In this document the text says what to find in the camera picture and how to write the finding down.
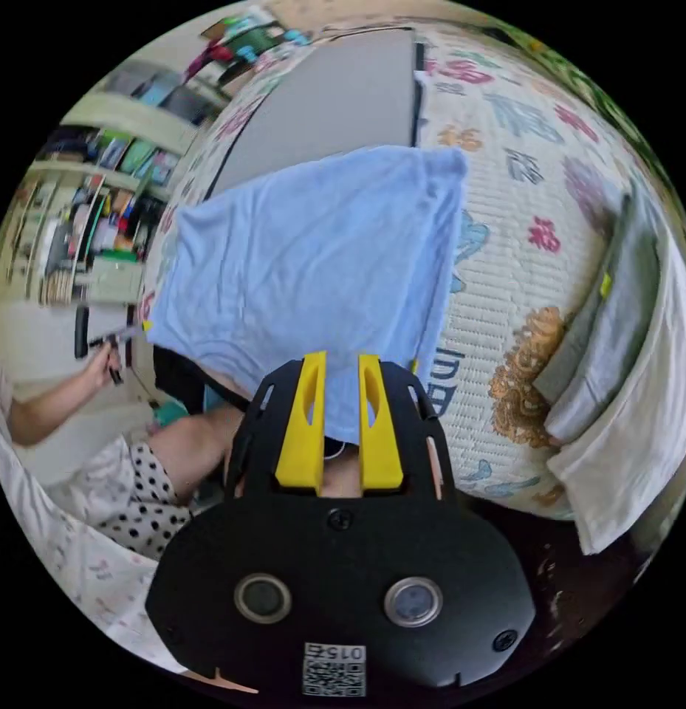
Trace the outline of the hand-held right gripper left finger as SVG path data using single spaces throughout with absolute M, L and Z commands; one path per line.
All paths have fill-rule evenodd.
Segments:
M 323 484 L 326 353 L 301 362 L 278 464 L 277 483 L 319 496 Z

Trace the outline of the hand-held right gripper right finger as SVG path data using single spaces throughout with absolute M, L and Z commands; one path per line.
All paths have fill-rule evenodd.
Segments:
M 359 356 L 358 385 L 361 491 L 364 494 L 396 492 L 402 486 L 404 473 L 378 357 Z

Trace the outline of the person's left hand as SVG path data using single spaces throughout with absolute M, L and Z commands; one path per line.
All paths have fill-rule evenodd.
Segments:
M 94 354 L 84 369 L 89 389 L 99 391 L 109 383 L 120 380 L 121 361 L 119 349 L 111 343 L 104 343 Z

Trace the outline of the person's right hand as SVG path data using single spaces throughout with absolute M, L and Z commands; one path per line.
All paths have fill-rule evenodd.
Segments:
M 243 693 L 257 694 L 258 690 L 255 688 L 250 688 L 236 682 L 232 682 L 228 679 L 222 677 L 218 671 L 215 673 L 214 678 L 204 677 L 198 673 L 192 671 L 186 671 L 180 675 L 182 678 L 192 679 L 193 681 L 201 682 L 207 685 L 216 686 L 218 688 L 224 688 L 232 691 L 239 691 Z

